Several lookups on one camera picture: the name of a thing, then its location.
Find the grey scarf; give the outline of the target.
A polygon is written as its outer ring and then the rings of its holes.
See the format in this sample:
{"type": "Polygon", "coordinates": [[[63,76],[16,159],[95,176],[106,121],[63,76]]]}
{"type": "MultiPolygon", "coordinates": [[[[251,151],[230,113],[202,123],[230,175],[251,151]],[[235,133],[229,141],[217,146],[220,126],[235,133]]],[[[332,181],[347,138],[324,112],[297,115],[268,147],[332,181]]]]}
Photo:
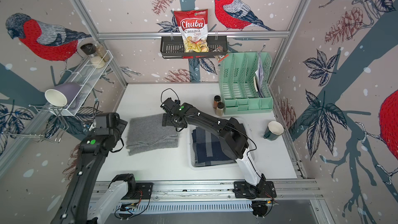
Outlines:
{"type": "Polygon", "coordinates": [[[157,149],[177,148],[179,133],[162,125],[163,115],[133,118],[129,122],[126,149],[129,155],[157,149]]]}

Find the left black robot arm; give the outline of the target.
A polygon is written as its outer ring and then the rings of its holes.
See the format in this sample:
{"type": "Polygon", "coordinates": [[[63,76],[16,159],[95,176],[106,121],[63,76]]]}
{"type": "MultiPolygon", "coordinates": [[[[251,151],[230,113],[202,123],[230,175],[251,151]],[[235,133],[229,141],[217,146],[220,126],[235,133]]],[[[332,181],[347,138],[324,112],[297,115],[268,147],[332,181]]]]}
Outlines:
{"type": "Polygon", "coordinates": [[[94,122],[95,128],[80,143],[76,169],[53,224],[103,224],[119,201],[136,191],[133,174],[116,175],[96,205],[89,207],[102,165],[109,153],[117,152],[127,126],[117,113],[99,114],[94,122]]]}

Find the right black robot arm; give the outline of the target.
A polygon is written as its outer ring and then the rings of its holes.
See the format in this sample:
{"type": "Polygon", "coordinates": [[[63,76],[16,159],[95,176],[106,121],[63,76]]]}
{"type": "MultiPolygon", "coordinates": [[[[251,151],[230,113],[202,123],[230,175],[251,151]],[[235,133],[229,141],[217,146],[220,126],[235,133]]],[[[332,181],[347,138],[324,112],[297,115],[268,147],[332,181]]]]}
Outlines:
{"type": "Polygon", "coordinates": [[[160,107],[165,111],[166,117],[163,126],[172,126],[179,132],[188,125],[195,125],[217,136],[221,143],[221,150],[227,157],[237,162],[248,187],[256,192],[264,188],[265,175],[258,170],[252,159],[251,153],[256,148],[249,147],[249,143],[254,141],[247,135],[244,125],[237,119],[217,118],[198,110],[191,104],[180,105],[178,100],[174,101],[170,97],[163,101],[160,107]]]}

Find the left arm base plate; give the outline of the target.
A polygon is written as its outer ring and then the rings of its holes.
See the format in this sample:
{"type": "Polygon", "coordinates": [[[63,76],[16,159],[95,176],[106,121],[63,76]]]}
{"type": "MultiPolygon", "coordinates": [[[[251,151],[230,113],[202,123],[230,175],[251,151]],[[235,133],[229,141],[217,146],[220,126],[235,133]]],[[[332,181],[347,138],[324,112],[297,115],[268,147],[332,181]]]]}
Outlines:
{"type": "Polygon", "coordinates": [[[149,200],[152,195],[154,183],[135,183],[133,186],[128,184],[127,194],[122,200],[149,200]]]}

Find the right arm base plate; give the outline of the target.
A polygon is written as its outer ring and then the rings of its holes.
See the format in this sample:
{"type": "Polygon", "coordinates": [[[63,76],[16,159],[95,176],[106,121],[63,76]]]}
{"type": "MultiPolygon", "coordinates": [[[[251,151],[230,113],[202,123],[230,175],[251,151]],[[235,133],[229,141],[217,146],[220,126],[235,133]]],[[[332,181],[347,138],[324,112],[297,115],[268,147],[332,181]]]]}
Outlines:
{"type": "Polygon", "coordinates": [[[261,180],[256,186],[246,181],[235,181],[232,190],[235,198],[246,198],[253,200],[256,198],[276,198],[277,193],[272,181],[261,180]]]}

